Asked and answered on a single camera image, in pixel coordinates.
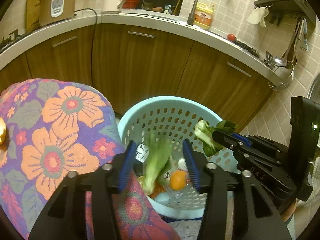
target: purple floral fabric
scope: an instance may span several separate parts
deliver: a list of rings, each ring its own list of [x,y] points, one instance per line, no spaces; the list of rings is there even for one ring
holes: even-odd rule
[[[7,126],[0,146],[0,205],[25,239],[68,171],[94,171],[124,152],[112,106],[87,85],[44,79],[14,84],[0,96],[0,117]],[[135,176],[113,201],[122,239],[179,239]],[[93,239],[90,192],[86,219]]]

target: power cord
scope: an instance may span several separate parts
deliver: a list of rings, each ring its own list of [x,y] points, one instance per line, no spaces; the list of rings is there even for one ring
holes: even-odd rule
[[[76,10],[76,12],[79,12],[79,11],[84,11],[84,10],[91,10],[94,12],[94,14],[96,15],[96,23],[94,25],[94,28],[93,28],[93,35],[92,35],[92,44],[91,44],[91,62],[90,62],[90,72],[91,72],[91,83],[93,85],[93,75],[92,75],[92,58],[93,58],[93,41],[94,41],[94,35],[96,33],[96,27],[97,27],[97,23],[98,23],[98,15],[97,15],[97,12],[94,10],[94,9],[91,9],[91,8],[84,8],[84,9],[80,9],[80,10]]]

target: screw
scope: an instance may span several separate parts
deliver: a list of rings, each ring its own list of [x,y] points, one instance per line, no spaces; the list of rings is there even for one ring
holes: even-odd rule
[[[206,166],[209,170],[214,170],[217,168],[217,165],[215,163],[207,163]]]
[[[78,175],[78,172],[76,172],[76,171],[69,171],[68,172],[68,177],[69,178],[74,178],[77,175]]]
[[[105,171],[110,171],[112,169],[112,165],[109,163],[103,164],[102,169]]]
[[[251,173],[251,171],[242,171],[242,175],[245,177],[251,177],[252,173]]]

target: rice cooker control panel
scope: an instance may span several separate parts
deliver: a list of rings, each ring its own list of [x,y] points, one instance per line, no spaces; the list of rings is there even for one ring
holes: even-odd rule
[[[51,16],[58,17],[63,13],[64,0],[51,1]]]

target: kitchen cabinet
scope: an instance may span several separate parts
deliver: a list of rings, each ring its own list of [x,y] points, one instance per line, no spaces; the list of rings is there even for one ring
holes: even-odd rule
[[[241,131],[271,94],[268,80],[252,68],[195,41],[176,95],[207,106]]]
[[[124,114],[150,97],[177,92],[193,40],[154,29],[101,24],[93,46],[93,85]]]
[[[0,70],[0,94],[10,85],[31,78],[26,54],[22,53]]]
[[[72,30],[26,51],[32,77],[92,85],[93,29],[87,26]]]

